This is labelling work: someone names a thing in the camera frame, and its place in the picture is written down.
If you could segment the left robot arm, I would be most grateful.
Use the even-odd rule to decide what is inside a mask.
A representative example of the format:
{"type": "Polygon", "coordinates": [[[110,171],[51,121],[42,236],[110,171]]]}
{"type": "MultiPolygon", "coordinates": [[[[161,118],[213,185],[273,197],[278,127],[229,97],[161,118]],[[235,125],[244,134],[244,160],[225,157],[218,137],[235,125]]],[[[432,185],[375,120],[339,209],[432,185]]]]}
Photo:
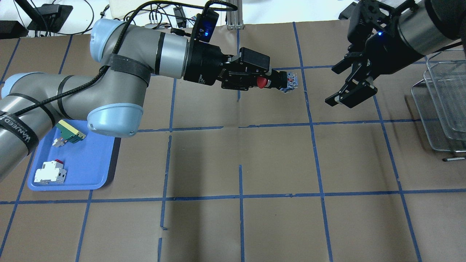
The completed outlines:
{"type": "Polygon", "coordinates": [[[91,33],[95,77],[30,72],[14,74],[1,88],[1,180],[35,151],[63,119],[86,120],[95,133],[128,138],[141,123],[153,75],[227,90],[295,86],[291,74],[270,66],[270,57],[248,48],[223,54],[209,40],[214,28],[195,24],[180,35],[117,20],[99,20],[91,33]]]}

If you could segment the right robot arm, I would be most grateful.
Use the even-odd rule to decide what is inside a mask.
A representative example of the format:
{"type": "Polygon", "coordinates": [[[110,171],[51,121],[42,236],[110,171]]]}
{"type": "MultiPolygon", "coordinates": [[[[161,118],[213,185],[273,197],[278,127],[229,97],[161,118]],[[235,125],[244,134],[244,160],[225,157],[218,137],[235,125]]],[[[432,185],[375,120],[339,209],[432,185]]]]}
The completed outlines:
{"type": "Polygon", "coordinates": [[[377,93],[374,80],[413,64],[426,55],[465,44],[464,0],[405,0],[392,7],[381,0],[360,0],[343,10],[350,43],[343,60],[332,67],[351,73],[342,88],[327,97],[329,106],[353,108],[377,93]]]}

